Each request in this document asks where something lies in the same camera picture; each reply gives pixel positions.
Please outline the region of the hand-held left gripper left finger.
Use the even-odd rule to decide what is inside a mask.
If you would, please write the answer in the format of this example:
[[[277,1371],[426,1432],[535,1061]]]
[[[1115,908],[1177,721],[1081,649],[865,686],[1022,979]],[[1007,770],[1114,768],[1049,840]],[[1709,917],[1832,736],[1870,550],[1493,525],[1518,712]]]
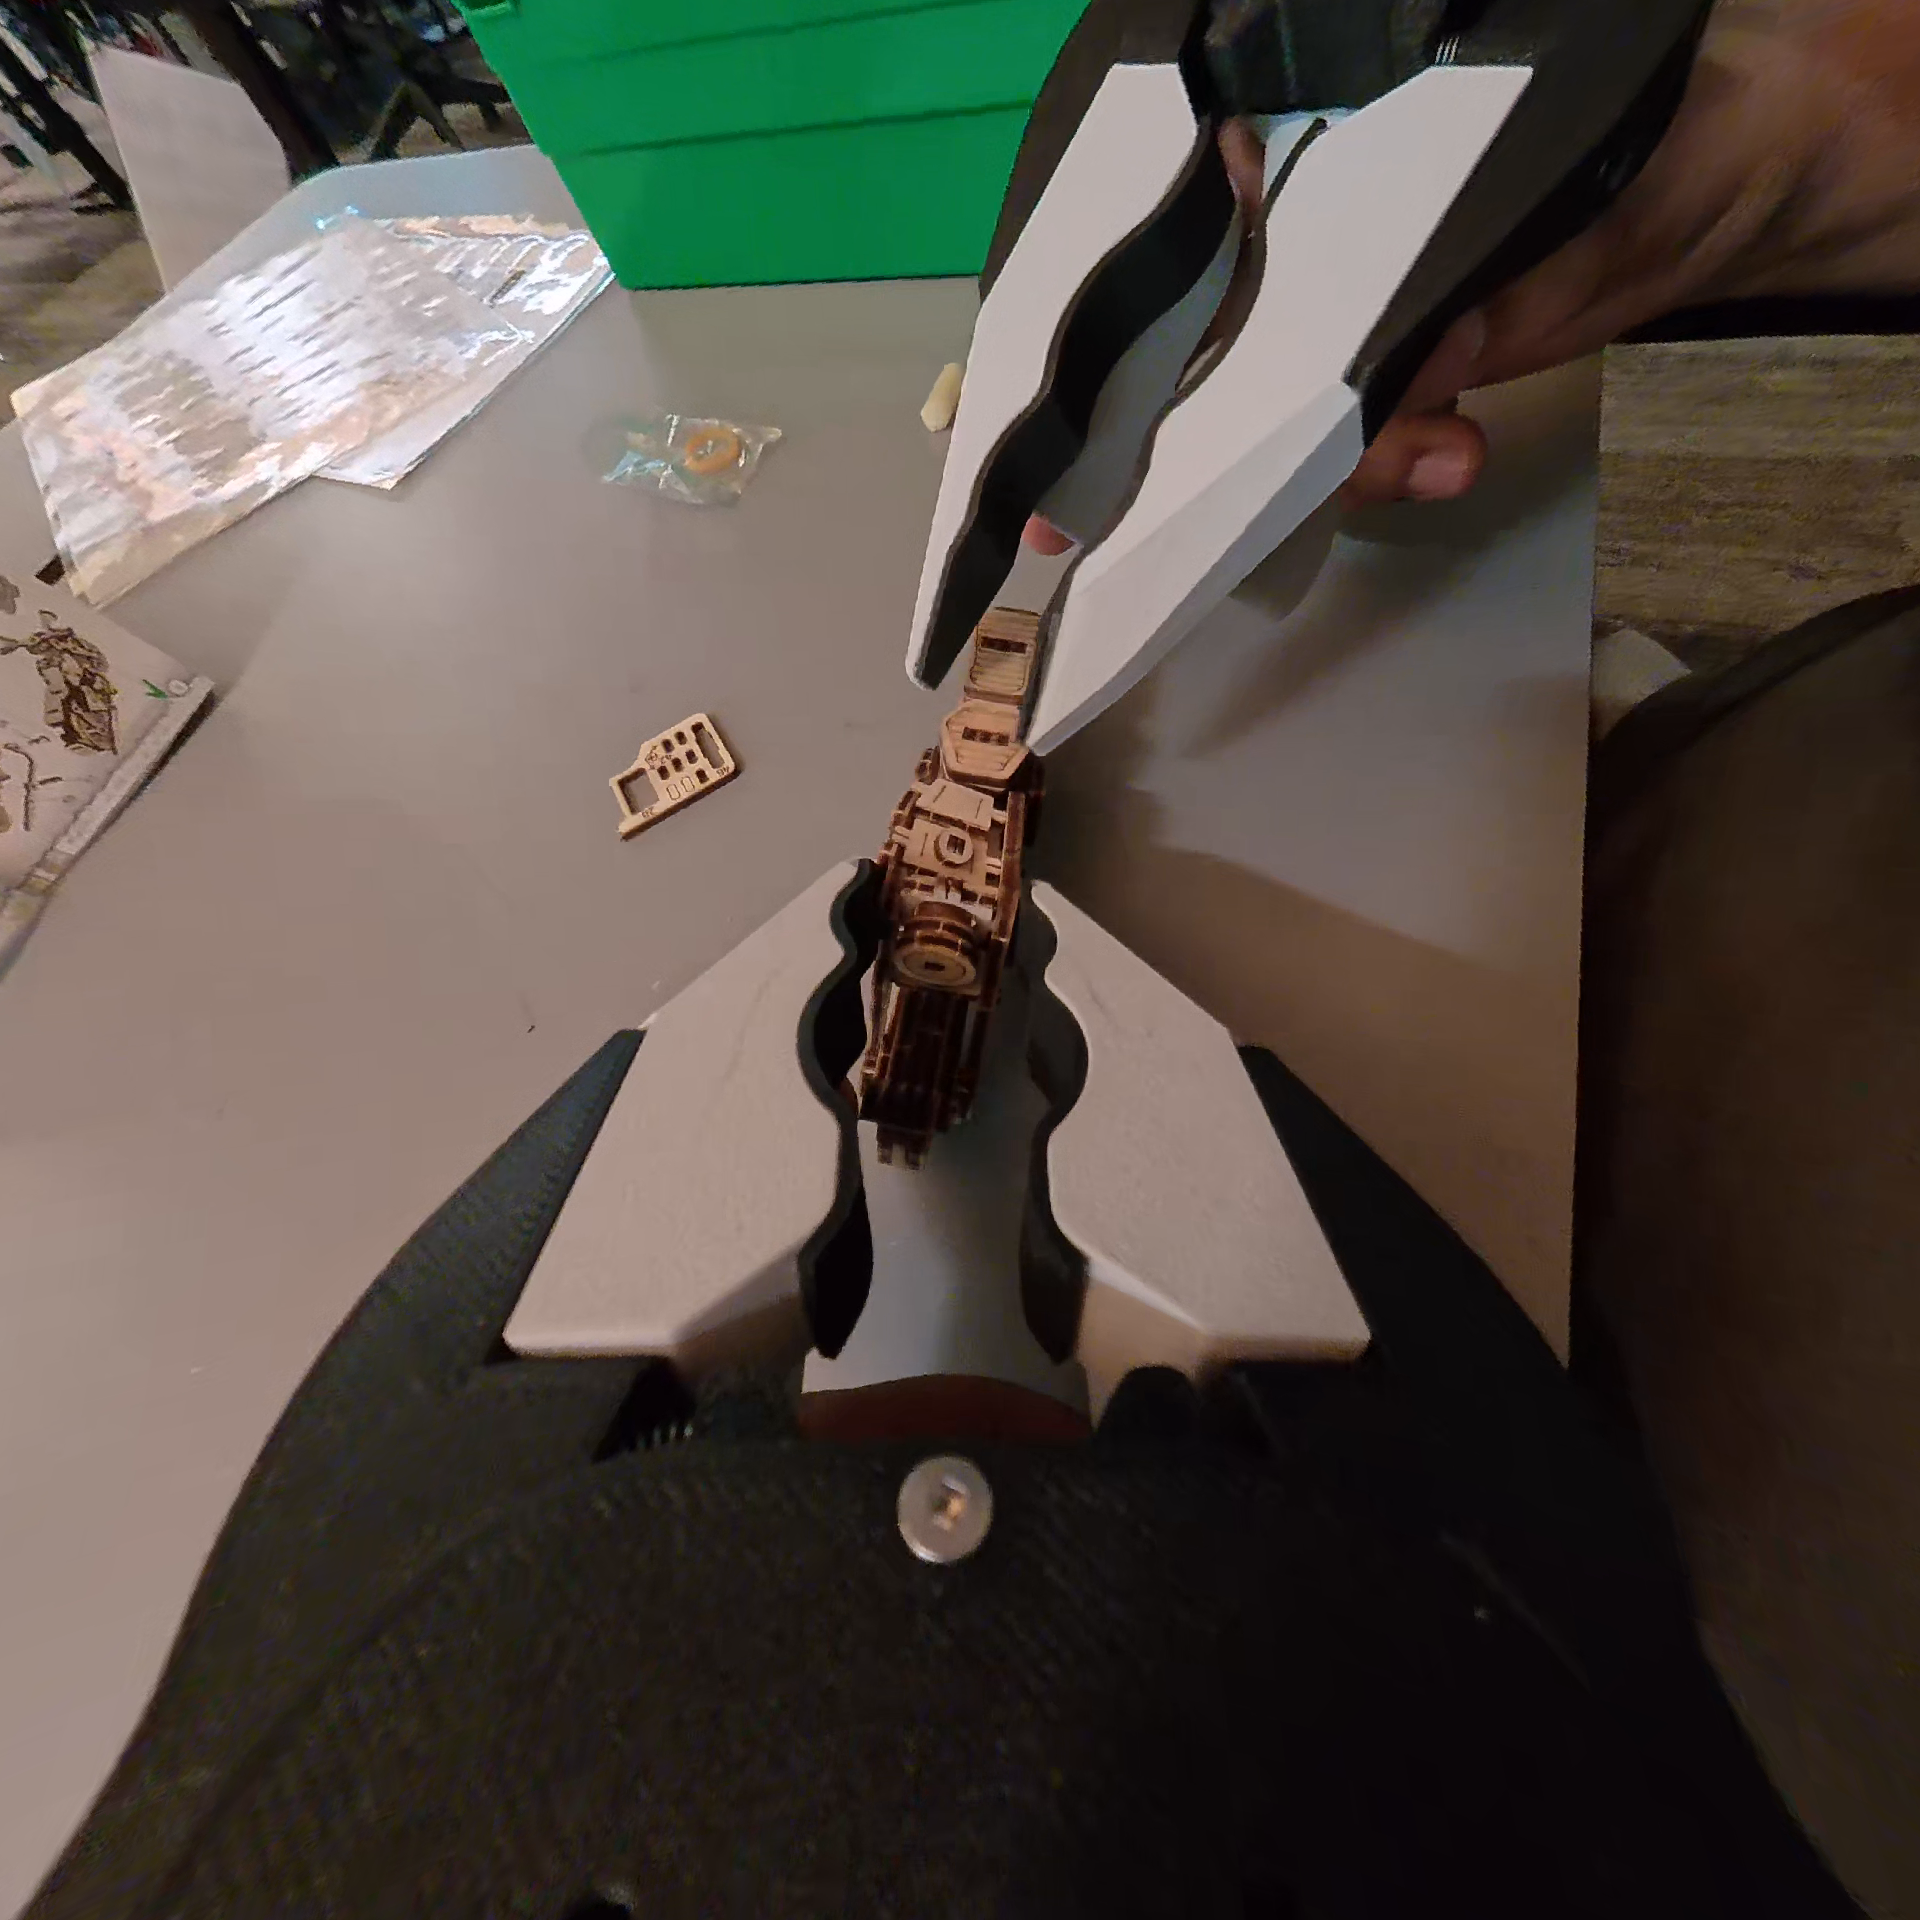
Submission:
[[[851,1069],[876,870],[838,861],[657,1011],[502,1328],[515,1356],[796,1365],[871,1284]]]

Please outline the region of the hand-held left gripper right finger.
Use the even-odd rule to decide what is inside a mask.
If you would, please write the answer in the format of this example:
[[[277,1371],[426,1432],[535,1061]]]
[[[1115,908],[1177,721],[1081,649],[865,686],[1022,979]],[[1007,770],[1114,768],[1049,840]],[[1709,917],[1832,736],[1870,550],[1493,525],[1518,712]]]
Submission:
[[[1022,1310],[1091,1414],[1137,1370],[1358,1358],[1367,1323],[1227,1029],[1049,883],[1019,926],[1043,1101]]]

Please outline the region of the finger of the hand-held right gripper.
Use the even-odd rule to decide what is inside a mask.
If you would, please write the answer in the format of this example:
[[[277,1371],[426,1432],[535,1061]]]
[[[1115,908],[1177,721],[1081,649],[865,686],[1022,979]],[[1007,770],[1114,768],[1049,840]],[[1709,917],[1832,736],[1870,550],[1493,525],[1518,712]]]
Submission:
[[[1115,63],[979,303],[906,672],[940,686],[1049,515],[1093,545],[1216,314],[1240,208],[1175,63]]]
[[[1052,607],[1038,755],[1130,694],[1352,475],[1347,366],[1527,83],[1527,67],[1435,67],[1287,153],[1245,323],[1171,403],[1131,501]]]

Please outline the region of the wooden motorcycle model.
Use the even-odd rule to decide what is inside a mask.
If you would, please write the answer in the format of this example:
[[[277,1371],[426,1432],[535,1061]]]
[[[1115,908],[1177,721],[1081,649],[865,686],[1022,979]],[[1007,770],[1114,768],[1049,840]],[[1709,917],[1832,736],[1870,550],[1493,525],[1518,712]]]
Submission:
[[[924,1167],[974,1110],[1041,804],[1041,759],[1022,737],[1038,639],[1035,612],[982,614],[964,697],[888,822],[857,1086],[879,1164]]]

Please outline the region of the grey desk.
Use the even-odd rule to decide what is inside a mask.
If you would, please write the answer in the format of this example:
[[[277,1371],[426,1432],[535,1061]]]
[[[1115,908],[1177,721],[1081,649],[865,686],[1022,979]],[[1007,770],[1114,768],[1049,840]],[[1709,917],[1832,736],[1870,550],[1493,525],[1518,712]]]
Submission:
[[[223,704],[2,978],[2,1918],[129,1737],[279,1408],[614,1033],[869,857],[974,280],[607,292],[396,492],[301,491],[113,619]],[[1263,565],[1049,777],[1043,877],[1569,1323],[1599,366],[1469,398],[1467,501]],[[735,507],[598,420],[777,426]],[[616,836],[707,712],[736,777]]]

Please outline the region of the person's left hand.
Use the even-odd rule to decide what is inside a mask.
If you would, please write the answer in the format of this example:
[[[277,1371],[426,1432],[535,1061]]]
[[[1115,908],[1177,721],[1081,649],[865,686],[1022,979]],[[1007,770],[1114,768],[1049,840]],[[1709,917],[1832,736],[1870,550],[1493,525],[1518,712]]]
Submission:
[[[979,1376],[924,1376],[798,1395],[803,1438],[830,1443],[1085,1443],[1091,1419],[1043,1393]]]

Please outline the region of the person's right hand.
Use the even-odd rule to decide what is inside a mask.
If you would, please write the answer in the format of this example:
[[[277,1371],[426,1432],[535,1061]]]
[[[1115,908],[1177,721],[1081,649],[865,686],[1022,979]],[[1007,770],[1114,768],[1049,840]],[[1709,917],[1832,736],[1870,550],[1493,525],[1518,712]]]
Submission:
[[[1467,312],[1343,487],[1457,501],[1486,438],[1463,391],[1547,374],[1671,312],[1916,292],[1916,3],[1716,3],[1619,201]]]

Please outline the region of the green plastic bin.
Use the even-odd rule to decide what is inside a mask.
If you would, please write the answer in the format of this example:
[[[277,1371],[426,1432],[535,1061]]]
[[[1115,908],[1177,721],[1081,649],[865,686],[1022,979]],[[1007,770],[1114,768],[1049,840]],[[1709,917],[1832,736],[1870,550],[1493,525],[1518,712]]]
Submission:
[[[632,292],[974,278],[1085,3],[459,3]]]

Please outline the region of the clear bag of rubber bands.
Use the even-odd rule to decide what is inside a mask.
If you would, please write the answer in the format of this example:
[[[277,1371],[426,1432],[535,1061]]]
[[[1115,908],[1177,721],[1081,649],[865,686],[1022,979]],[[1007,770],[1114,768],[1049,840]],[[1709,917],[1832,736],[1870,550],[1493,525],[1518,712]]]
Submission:
[[[590,421],[580,457],[611,487],[707,510],[735,507],[780,441],[777,426],[638,413]]]

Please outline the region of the person's brown trousers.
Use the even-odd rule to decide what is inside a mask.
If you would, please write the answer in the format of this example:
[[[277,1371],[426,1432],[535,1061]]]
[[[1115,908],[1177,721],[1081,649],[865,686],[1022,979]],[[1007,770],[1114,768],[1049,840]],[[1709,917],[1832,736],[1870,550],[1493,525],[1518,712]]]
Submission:
[[[1593,755],[1576,1310],[1766,1777],[1916,1918],[1916,588]]]

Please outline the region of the instruction booklet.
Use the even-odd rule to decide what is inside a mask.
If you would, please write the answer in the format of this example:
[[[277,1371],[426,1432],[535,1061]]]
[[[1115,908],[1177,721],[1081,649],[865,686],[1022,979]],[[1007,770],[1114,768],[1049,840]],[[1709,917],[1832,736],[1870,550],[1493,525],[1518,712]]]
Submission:
[[[2,573],[2,967],[211,699],[78,594]]]

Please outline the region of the white panel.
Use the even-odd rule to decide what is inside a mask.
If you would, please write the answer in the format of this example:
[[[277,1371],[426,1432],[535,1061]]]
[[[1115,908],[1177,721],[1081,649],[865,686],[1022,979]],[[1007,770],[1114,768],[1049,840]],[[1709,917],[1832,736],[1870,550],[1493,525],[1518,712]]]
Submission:
[[[97,45],[91,78],[163,294],[286,191],[286,156],[228,78]]]

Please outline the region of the large clear plastic bag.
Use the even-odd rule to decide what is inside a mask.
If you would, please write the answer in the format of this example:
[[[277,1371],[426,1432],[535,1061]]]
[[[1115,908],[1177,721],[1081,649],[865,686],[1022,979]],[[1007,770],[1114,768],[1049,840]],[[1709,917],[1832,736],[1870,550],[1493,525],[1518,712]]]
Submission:
[[[108,607],[520,343],[368,218],[159,301],[14,396],[68,588]]]

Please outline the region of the small slotted wooden part frame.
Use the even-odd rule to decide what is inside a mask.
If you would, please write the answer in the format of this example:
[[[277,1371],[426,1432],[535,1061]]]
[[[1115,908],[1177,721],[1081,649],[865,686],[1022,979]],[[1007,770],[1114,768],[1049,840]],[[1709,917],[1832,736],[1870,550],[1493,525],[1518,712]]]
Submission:
[[[632,761],[611,777],[616,836],[632,840],[695,802],[729,786],[735,777],[736,759],[722,730],[707,712],[693,712],[670,730],[654,732],[635,747]]]

